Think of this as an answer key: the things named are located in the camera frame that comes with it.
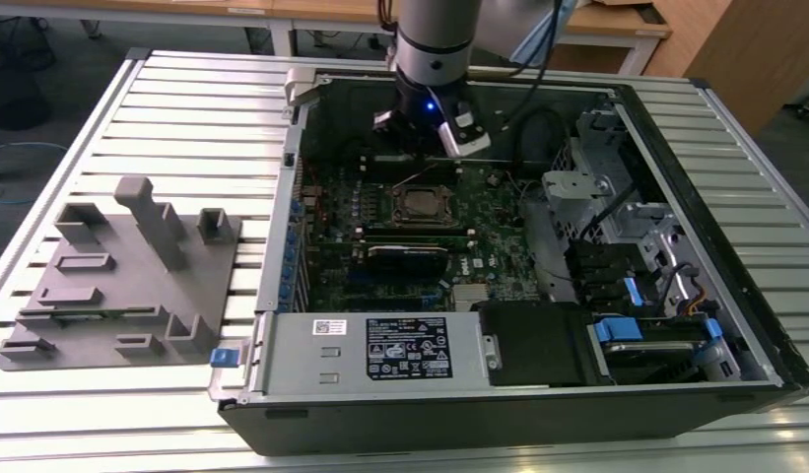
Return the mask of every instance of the power supply label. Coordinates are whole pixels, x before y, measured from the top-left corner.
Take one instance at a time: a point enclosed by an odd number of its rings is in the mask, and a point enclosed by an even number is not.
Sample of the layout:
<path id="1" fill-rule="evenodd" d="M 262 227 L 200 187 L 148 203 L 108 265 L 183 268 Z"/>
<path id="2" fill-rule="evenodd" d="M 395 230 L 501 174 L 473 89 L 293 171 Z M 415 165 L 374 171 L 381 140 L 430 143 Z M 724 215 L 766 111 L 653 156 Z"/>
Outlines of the power supply label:
<path id="1" fill-rule="evenodd" d="M 454 377 L 445 317 L 366 319 L 366 374 L 386 379 Z"/>

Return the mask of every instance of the motherboard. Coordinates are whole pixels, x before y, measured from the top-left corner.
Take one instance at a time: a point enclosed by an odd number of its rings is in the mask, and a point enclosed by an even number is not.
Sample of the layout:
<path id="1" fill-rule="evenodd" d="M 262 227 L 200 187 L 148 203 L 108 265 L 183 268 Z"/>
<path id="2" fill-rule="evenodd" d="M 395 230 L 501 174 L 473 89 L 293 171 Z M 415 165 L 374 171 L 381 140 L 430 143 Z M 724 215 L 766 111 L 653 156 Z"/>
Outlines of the motherboard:
<path id="1" fill-rule="evenodd" d="M 311 311 L 467 311 L 486 300 L 538 300 L 525 187 L 489 164 L 310 165 Z"/>

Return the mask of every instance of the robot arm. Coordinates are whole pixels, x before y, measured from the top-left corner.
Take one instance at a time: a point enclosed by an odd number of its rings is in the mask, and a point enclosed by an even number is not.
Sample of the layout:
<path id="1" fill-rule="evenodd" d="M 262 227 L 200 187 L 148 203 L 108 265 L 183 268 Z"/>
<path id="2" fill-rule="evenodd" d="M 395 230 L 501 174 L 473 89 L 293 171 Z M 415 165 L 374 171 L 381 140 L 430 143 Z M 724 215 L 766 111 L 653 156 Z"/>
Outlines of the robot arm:
<path id="1" fill-rule="evenodd" d="M 491 143 L 466 83 L 479 12 L 481 0 L 402 2 L 397 106 L 375 117 L 375 130 L 407 152 L 429 154 L 441 143 L 447 156 L 459 157 Z"/>
<path id="2" fill-rule="evenodd" d="M 441 147 L 455 158 L 490 146 L 467 85 L 475 34 L 479 46 L 507 55 L 511 43 L 529 41 L 541 18 L 550 22 L 554 5 L 549 1 L 487 0 L 487 18 L 479 18 L 482 3 L 482 0 L 402 2 L 394 59 L 397 105 L 375 116 L 374 128 L 414 155 L 433 154 Z M 557 8 L 563 4 L 573 9 L 575 1 L 557 1 Z M 539 53 L 529 51 L 530 60 Z"/>

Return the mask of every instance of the green circuit board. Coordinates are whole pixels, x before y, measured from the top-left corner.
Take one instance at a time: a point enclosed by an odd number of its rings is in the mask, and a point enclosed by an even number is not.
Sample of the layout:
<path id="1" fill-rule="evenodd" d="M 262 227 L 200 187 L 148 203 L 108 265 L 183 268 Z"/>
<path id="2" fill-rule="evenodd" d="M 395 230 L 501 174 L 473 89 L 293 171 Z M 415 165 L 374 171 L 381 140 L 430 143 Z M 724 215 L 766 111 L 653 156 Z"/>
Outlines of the green circuit board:
<path id="1" fill-rule="evenodd" d="M 499 169 L 487 165 L 465 165 L 461 169 L 455 182 L 441 186 L 361 182 L 359 174 L 346 169 L 309 172 L 305 195 L 313 221 L 309 234 L 311 311 L 453 310 L 453 288 L 466 284 L 486 285 L 489 298 L 494 300 L 539 299 L 518 212 L 518 189 L 509 180 L 489 182 L 490 176 L 503 176 Z M 441 204 L 443 218 L 435 219 L 441 220 L 435 225 L 450 229 L 454 235 L 397 233 L 402 225 L 397 221 L 397 212 L 402 218 L 397 195 L 407 189 L 421 191 L 426 187 L 431 191 L 441 187 L 435 192 L 446 196 Z M 427 205 L 434 215 L 437 207 L 431 202 Z M 421 214 L 410 212 L 409 216 L 419 222 Z M 355 229 L 385 232 L 361 239 Z M 447 248 L 449 264 L 438 284 L 379 284 L 355 278 L 363 252 L 378 245 Z"/>

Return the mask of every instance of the slotted metal surface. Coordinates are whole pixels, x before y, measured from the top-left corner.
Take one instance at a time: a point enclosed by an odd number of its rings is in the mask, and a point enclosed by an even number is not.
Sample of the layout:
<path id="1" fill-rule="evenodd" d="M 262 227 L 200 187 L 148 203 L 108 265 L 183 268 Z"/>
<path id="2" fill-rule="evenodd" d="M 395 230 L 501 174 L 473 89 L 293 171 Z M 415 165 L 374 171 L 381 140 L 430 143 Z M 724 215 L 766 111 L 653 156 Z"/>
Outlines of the slotted metal surface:
<path id="1" fill-rule="evenodd" d="M 166 51 L 127 63 L 66 158 L 62 186 L 46 190 L 0 264 L 0 341 L 52 255 L 52 216 L 64 202 L 122 211 L 111 193 L 126 173 L 152 177 L 156 200 L 172 202 L 178 213 L 224 207 L 243 217 L 223 343 L 250 336 L 287 129 L 282 85 L 297 64 L 382 68 Z M 809 212 L 725 110 L 682 80 L 551 76 L 634 87 L 809 362 Z M 367 471 L 809 472 L 809 398 L 675 439 L 265 458 L 218 416 L 206 392 L 211 382 L 208 366 L 0 372 L 0 471 L 334 471 L 362 465 Z M 240 370 L 224 372 L 222 383 L 239 386 Z M 391 426 L 379 435 L 394 431 Z"/>

